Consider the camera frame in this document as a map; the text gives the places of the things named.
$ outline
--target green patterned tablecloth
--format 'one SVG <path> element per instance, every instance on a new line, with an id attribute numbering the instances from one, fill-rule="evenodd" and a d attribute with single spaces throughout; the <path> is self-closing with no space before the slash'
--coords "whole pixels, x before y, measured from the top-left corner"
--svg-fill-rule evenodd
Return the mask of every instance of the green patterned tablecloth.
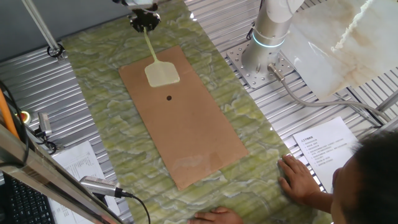
<path id="1" fill-rule="evenodd" d="M 150 39 L 156 52 L 180 45 L 188 61 L 250 152 L 178 191 L 142 122 L 118 68 L 150 55 L 127 18 L 63 39 L 109 159 L 123 187 L 147 205 L 153 223 L 185 223 L 200 210 L 224 205 L 249 223 L 330 223 L 319 211 L 292 203 L 277 183 L 277 160 L 289 150 L 181 0 L 160 4 L 162 22 Z M 136 223 L 144 209 L 127 200 Z"/>

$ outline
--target black keyboard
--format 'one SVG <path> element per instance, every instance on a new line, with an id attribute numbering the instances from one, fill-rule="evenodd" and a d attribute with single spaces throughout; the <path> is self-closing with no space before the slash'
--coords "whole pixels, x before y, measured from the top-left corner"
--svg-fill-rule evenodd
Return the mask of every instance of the black keyboard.
<path id="1" fill-rule="evenodd" d="M 48 198 L 26 184 L 4 174 L 9 208 L 15 224 L 55 224 Z"/>

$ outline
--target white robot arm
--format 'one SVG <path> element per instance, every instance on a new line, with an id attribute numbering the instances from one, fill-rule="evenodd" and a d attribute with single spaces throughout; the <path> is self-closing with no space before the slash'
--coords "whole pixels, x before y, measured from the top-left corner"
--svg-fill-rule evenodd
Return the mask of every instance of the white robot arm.
<path id="1" fill-rule="evenodd" d="M 136 17 L 129 16 L 130 25 L 138 32 L 154 30 L 160 23 L 160 16 L 156 13 L 158 0 L 112 0 L 121 3 L 132 10 Z"/>
<path id="2" fill-rule="evenodd" d="M 277 63 L 293 14 L 304 0 L 261 1 L 252 39 L 242 54 L 242 64 L 248 73 L 267 74 L 268 66 Z"/>

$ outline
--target hand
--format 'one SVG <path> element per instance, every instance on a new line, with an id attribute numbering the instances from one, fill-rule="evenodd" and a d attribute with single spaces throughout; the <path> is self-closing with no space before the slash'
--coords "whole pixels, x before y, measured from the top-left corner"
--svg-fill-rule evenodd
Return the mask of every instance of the hand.
<path id="1" fill-rule="evenodd" d="M 243 224 L 242 218 L 233 210 L 225 207 L 212 209 L 211 212 L 198 212 L 188 224 Z"/>
<path id="2" fill-rule="evenodd" d="M 296 202 L 308 205 L 307 199 L 314 193 L 318 193 L 318 184 L 313 179 L 308 168 L 293 156 L 283 156 L 284 161 L 278 161 L 286 176 L 290 180 L 290 185 L 283 177 L 279 177 L 279 184 L 282 189 Z"/>

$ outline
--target white paper sheet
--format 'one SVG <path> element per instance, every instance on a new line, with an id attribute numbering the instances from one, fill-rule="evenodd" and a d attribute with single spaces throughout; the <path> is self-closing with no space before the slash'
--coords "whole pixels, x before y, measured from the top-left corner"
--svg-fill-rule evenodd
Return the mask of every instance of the white paper sheet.
<path id="1" fill-rule="evenodd" d="M 330 193 L 333 173 L 353 155 L 352 149 L 357 143 L 355 135 L 338 117 L 293 137 L 325 190 Z"/>
<path id="2" fill-rule="evenodd" d="M 100 164 L 95 156 L 94 150 L 88 141 L 71 149 L 65 150 L 53 158 L 72 176 L 74 176 L 76 180 L 80 180 L 87 175 L 105 179 Z M 106 196 L 105 200 L 109 209 L 115 214 L 119 215 L 120 210 L 115 198 Z M 63 205 L 60 205 L 58 202 L 51 200 L 50 198 L 49 201 L 56 224 L 92 223 L 70 209 L 64 207 Z"/>

